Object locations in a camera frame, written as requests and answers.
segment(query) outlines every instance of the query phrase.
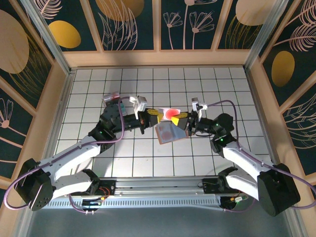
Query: white leaf drawing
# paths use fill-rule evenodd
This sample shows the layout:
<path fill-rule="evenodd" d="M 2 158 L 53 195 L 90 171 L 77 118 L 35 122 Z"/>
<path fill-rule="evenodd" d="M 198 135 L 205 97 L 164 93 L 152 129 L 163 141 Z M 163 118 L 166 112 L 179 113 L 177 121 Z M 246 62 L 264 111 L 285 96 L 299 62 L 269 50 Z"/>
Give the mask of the white leaf drawing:
<path fill-rule="evenodd" d="M 308 52 L 316 43 L 316 24 L 312 26 L 301 25 L 297 27 L 293 31 L 291 38 L 280 41 L 274 46 L 284 42 L 289 42 L 290 48 L 293 51 Z"/>
<path fill-rule="evenodd" d="M 165 21 L 165 23 L 166 23 L 166 25 L 168 27 L 170 46 L 171 46 L 171 49 L 173 49 L 170 28 L 177 27 L 177 26 L 182 26 L 183 25 L 183 21 L 181 21 L 181 17 L 180 17 L 178 12 L 177 13 L 172 12 L 172 13 L 170 13 L 170 15 L 169 15 L 168 12 L 166 12 L 166 13 L 163 14 L 163 18 L 164 18 L 164 21 Z"/>
<path fill-rule="evenodd" d="M 197 12 L 190 13 L 190 24 L 193 32 L 192 49 L 194 49 L 194 39 L 197 33 L 212 31 L 214 29 L 212 13 L 201 12 L 197 17 Z"/>
<path fill-rule="evenodd" d="M 307 102 L 289 108 L 284 120 L 296 148 L 316 147 L 316 94 Z"/>
<path fill-rule="evenodd" d="M 61 0 L 34 0 L 35 4 L 39 8 L 40 14 L 44 19 L 54 19 L 60 9 Z"/>
<path fill-rule="evenodd" d="M 301 13 L 290 20 L 285 26 L 288 26 L 297 18 L 300 18 L 302 24 L 310 26 L 316 23 L 316 0 L 305 0 L 301 8 Z"/>
<path fill-rule="evenodd" d="M 26 137 L 25 134 L 15 130 L 14 128 L 12 128 L 10 126 L 10 119 L 12 118 L 13 106 L 14 106 L 14 104 L 12 101 L 7 100 L 5 103 L 4 99 L 0 98 L 0 131 L 2 129 L 10 129 L 13 132 L 16 132 L 17 134 L 20 134 L 20 135 Z M 0 140 L 6 142 L 8 144 L 11 144 L 13 146 L 22 148 L 22 145 L 17 144 L 13 141 L 7 140 L 4 137 L 0 136 Z M 7 161 L 7 160 L 2 160 L 2 159 L 0 159 L 0 162 L 15 163 L 14 161 Z"/>
<path fill-rule="evenodd" d="M 99 13 L 103 24 L 102 44 L 105 50 L 134 50 L 138 32 L 133 12 L 120 1 L 121 7 L 114 0 L 101 0 L 105 17 Z"/>
<path fill-rule="evenodd" d="M 105 19 L 100 13 L 99 13 L 99 16 L 103 24 L 103 37 L 102 37 L 103 47 L 105 50 L 113 50 L 113 35 L 112 35 L 109 20 L 108 18 Z"/>
<path fill-rule="evenodd" d="M 183 24 L 183 49 L 186 49 L 186 25 L 187 25 L 187 15 L 188 15 L 188 7 L 193 5 L 203 5 L 215 3 L 217 0 L 184 0 L 186 6 L 186 11 L 184 15 L 184 24 Z"/>

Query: grid line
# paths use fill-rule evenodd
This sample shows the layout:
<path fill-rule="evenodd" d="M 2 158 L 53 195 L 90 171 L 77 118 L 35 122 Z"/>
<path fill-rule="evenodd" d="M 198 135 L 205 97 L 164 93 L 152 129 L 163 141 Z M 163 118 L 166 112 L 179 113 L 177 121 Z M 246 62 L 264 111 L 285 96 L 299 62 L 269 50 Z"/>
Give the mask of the grid line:
<path fill-rule="evenodd" d="M 188 111 L 189 111 L 189 101 L 188 101 L 188 93 L 187 93 L 186 74 L 185 74 L 184 68 L 183 68 L 183 77 L 184 77 L 184 87 L 185 87 L 185 90 L 186 90 L 186 98 L 187 98 L 187 105 L 188 105 Z M 195 169 L 195 166 L 194 166 L 192 137 L 190 137 L 190 142 L 191 142 L 191 150 L 192 150 L 193 173 L 194 173 L 194 176 L 195 176 L 196 175 L 196 169 Z"/>
<path fill-rule="evenodd" d="M 170 107 L 171 107 L 171 94 L 170 94 L 170 73 L 169 73 L 169 68 L 168 68 L 168 86 L 169 86 L 169 100 L 170 100 Z M 173 166 L 173 176 L 175 176 L 174 173 L 174 151 L 173 151 L 173 142 L 171 143 L 172 147 L 172 166 Z"/>
<path fill-rule="evenodd" d="M 102 80 L 94 80 L 95 77 L 93 76 L 93 70 L 91 70 L 90 72 L 90 80 L 75 80 L 72 85 L 71 95 L 66 106 L 65 117 L 61 126 L 61 132 L 63 132 L 63 134 L 61 132 L 59 133 L 56 151 L 60 152 L 63 148 L 66 148 L 68 144 L 75 144 L 84 135 L 84 131 L 88 130 L 89 127 L 95 126 L 94 124 L 96 124 L 96 122 L 93 122 L 94 115 L 90 115 L 88 113 L 91 112 L 96 114 L 96 110 L 99 110 L 99 112 L 102 113 L 103 104 L 99 103 L 98 97 L 100 97 L 101 99 L 103 94 L 109 94 L 108 92 L 111 92 L 110 90 L 113 89 L 113 86 L 115 86 L 115 90 L 119 91 L 120 93 L 124 90 L 124 93 L 122 93 L 121 96 L 129 94 L 129 91 L 133 94 L 136 87 L 136 95 L 145 96 L 149 101 L 148 108 L 155 109 L 174 107 L 184 111 L 191 107 L 189 101 L 191 98 L 194 97 L 197 97 L 198 99 L 201 99 L 205 103 L 209 104 L 210 102 L 213 103 L 217 101 L 217 99 L 222 100 L 226 98 L 226 95 L 235 96 L 237 99 L 236 108 L 239 111 L 237 118 L 235 118 L 235 116 L 233 115 L 230 104 L 221 104 L 211 107 L 207 113 L 202 112 L 203 116 L 206 116 L 209 119 L 213 119 L 217 117 L 220 113 L 228 113 L 232 115 L 234 117 L 234 120 L 237 119 L 238 123 L 240 124 L 240 142 L 244 144 L 245 147 L 249 146 L 250 148 L 250 146 L 253 146 L 253 150 L 256 151 L 256 155 L 268 155 L 268 151 L 266 148 L 264 148 L 264 146 L 259 145 L 260 148 L 258 148 L 258 146 L 254 146 L 255 142 L 264 140 L 264 135 L 262 133 L 259 134 L 261 128 L 258 128 L 258 122 L 254 122 L 259 121 L 259 119 L 257 111 L 254 109 L 255 105 L 249 97 L 249 89 L 247 88 L 248 85 L 246 82 L 241 81 L 245 80 L 245 78 L 240 78 L 240 82 L 235 85 L 234 82 L 238 79 L 232 79 L 232 73 L 229 68 L 224 70 L 224 73 L 227 74 L 227 70 L 230 71 L 231 78 L 228 78 L 229 76 L 227 75 L 223 79 L 223 74 L 221 74 L 221 72 L 218 73 L 218 71 L 216 74 L 214 68 L 212 67 L 203 71 L 202 75 L 202 71 L 199 67 L 194 69 L 184 69 L 184 67 L 180 66 L 177 70 L 174 70 L 172 74 L 170 74 L 169 68 L 165 68 L 163 70 L 163 72 L 165 73 L 165 79 L 154 79 L 154 69 L 152 68 L 151 70 L 152 78 L 150 78 L 150 72 L 146 72 L 142 74 L 143 76 L 141 77 L 141 81 L 140 76 L 138 76 L 140 72 L 139 69 L 133 71 L 136 71 L 136 75 L 134 75 L 135 79 L 131 79 L 132 77 L 126 74 L 126 70 L 124 71 L 122 69 L 119 69 L 117 72 L 115 71 L 113 77 L 109 77 L 111 71 L 104 71 L 104 85 L 102 84 Z M 215 75 L 214 78 L 205 79 L 213 77 L 208 76 L 209 73 L 212 72 Z M 125 75 L 127 75 L 129 80 L 123 80 L 124 73 Z M 181 91 L 176 91 L 179 90 L 177 89 L 177 83 L 181 83 Z M 100 90 L 98 89 L 100 88 L 98 87 L 100 85 L 103 86 L 103 91 L 106 91 L 107 93 L 97 93 Z M 127 104 L 125 107 L 129 114 L 133 112 L 131 104 Z M 70 115 L 65 120 L 67 112 L 70 113 Z M 256 132 L 251 132 L 251 136 L 249 136 L 249 132 L 247 131 L 253 131 L 252 128 L 254 126 L 256 126 Z M 111 154 L 110 151 L 108 151 L 108 153 L 104 153 L 104 156 L 97 156 L 96 158 L 98 160 L 95 160 L 94 158 L 92 159 L 92 170 L 94 170 L 95 168 L 95 172 L 102 173 L 102 169 L 104 169 L 103 174 L 106 173 L 107 177 L 136 177 L 141 176 L 142 174 L 144 174 L 144 176 L 148 176 L 149 172 L 151 172 L 150 170 L 152 165 L 152 176 L 201 174 L 209 175 L 213 173 L 217 174 L 219 171 L 233 165 L 233 163 L 231 163 L 230 161 L 221 158 L 220 156 L 218 156 L 218 154 L 215 154 L 213 152 L 210 145 L 211 137 L 201 138 L 191 136 L 190 140 L 187 140 L 186 142 L 181 143 L 181 141 L 175 141 L 171 144 L 169 143 L 159 145 L 158 138 L 155 132 L 156 131 L 154 128 L 146 129 L 146 134 L 144 136 L 139 136 L 139 133 L 136 130 L 128 132 L 121 142 L 127 142 L 128 144 L 130 144 L 129 147 L 126 147 L 126 145 L 120 145 L 120 143 L 114 144 L 111 150 Z M 139 153 L 138 149 L 142 148 L 140 144 L 144 144 L 143 142 L 149 143 L 149 140 L 152 141 L 152 144 L 148 144 L 148 146 L 145 148 L 145 151 Z M 110 160 L 112 161 L 112 167 L 109 167 Z"/>

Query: white bracket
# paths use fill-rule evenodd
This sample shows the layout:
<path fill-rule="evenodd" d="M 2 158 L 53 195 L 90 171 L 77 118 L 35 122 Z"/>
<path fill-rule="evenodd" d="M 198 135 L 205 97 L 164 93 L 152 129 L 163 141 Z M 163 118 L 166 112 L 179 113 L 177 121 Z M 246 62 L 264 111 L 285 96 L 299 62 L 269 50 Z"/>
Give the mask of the white bracket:
<path fill-rule="evenodd" d="M 192 98 L 192 109 L 193 111 L 198 111 L 198 120 L 201 120 L 202 117 L 202 110 L 207 110 L 207 104 L 206 103 L 199 103 L 198 98 Z"/>
<path fill-rule="evenodd" d="M 133 103 L 134 113 L 136 116 L 136 119 L 138 119 L 138 112 L 143 112 L 146 109 L 147 106 L 147 100 L 143 96 L 130 96 L 129 101 Z"/>

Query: plant illustration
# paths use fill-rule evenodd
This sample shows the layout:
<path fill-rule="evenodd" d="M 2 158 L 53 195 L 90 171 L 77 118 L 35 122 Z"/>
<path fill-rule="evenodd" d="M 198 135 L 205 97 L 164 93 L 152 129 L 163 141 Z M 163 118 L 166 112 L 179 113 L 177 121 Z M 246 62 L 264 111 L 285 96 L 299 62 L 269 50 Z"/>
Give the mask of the plant illustration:
<path fill-rule="evenodd" d="M 198 17 L 197 12 L 190 13 L 190 24 L 193 32 L 192 49 L 194 49 L 194 39 L 197 33 L 211 31 L 214 29 L 214 24 L 211 24 L 212 21 L 212 12 L 201 12 Z"/>
<path fill-rule="evenodd" d="M 284 119 L 295 148 L 316 147 L 316 94 L 307 102 L 289 108 Z"/>
<path fill-rule="evenodd" d="M 9 74 L 18 88 L 34 100 L 38 100 L 44 88 L 49 72 L 47 64 L 39 46 L 28 35 L 29 60 L 23 71 Z"/>
<path fill-rule="evenodd" d="M 301 13 L 289 21 L 286 26 L 297 18 L 302 25 L 298 26 L 289 39 L 275 43 L 273 46 L 289 42 L 292 51 L 308 52 L 316 42 L 316 0 L 305 0 Z"/>
<path fill-rule="evenodd" d="M 4 99 L 0 98 L 0 131 L 1 131 L 1 129 L 7 129 L 8 128 L 8 129 L 14 131 L 17 134 L 26 137 L 25 134 L 13 129 L 12 127 L 10 127 L 10 119 L 12 117 L 12 113 L 13 113 L 13 102 L 10 101 L 10 100 L 7 100 L 6 103 L 5 103 Z M 21 145 L 15 143 L 15 142 L 12 142 L 10 140 L 7 140 L 7 139 L 5 139 L 3 137 L 0 137 L 0 140 L 6 142 L 8 144 L 11 144 L 13 146 L 22 148 Z M 2 159 L 0 159 L 0 162 L 16 163 L 15 161 L 2 160 Z"/>
<path fill-rule="evenodd" d="M 63 7 L 61 5 L 61 0 L 34 0 L 36 6 L 38 7 L 40 14 L 44 19 L 54 19 L 60 9 Z"/>
<path fill-rule="evenodd" d="M 253 32 L 251 32 L 252 27 L 253 26 L 240 23 L 235 15 L 227 29 L 225 37 L 226 48 L 240 49 L 239 43 L 242 43 L 242 49 L 250 49 L 256 40 L 262 25 L 258 25 Z"/>
<path fill-rule="evenodd" d="M 292 51 L 308 52 L 308 49 L 312 48 L 316 43 L 316 24 L 312 26 L 301 25 L 297 27 L 293 31 L 291 38 L 280 41 L 274 46 L 284 42 L 289 42 Z"/>
<path fill-rule="evenodd" d="M 173 49 L 170 28 L 183 25 L 183 21 L 181 21 L 181 17 L 178 12 L 177 13 L 173 12 L 170 15 L 168 12 L 166 12 L 163 14 L 163 18 L 168 27 L 170 46 L 171 46 L 171 49 Z"/>
<path fill-rule="evenodd" d="M 137 44 L 137 24 L 133 12 L 126 8 L 124 3 L 120 1 L 121 8 L 114 0 L 100 1 L 103 17 L 99 13 L 103 24 L 102 45 L 105 50 L 132 50 Z"/>
<path fill-rule="evenodd" d="M 183 49 L 186 49 L 186 23 L 187 23 L 187 16 L 188 16 L 188 8 L 189 6 L 193 5 L 202 5 L 202 4 L 210 4 L 217 2 L 217 0 L 184 0 L 186 6 L 186 11 L 184 15 L 184 27 L 183 27 Z"/>

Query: small sticker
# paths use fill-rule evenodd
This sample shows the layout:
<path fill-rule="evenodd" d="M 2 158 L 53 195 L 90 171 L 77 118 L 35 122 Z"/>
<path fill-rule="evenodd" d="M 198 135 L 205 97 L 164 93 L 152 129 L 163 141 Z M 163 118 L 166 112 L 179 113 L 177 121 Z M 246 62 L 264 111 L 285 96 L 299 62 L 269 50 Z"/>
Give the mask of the small sticker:
<path fill-rule="evenodd" d="M 162 120 L 171 121 L 171 117 L 180 114 L 179 109 L 172 109 L 172 108 L 161 108 L 163 111 L 163 118 Z"/>

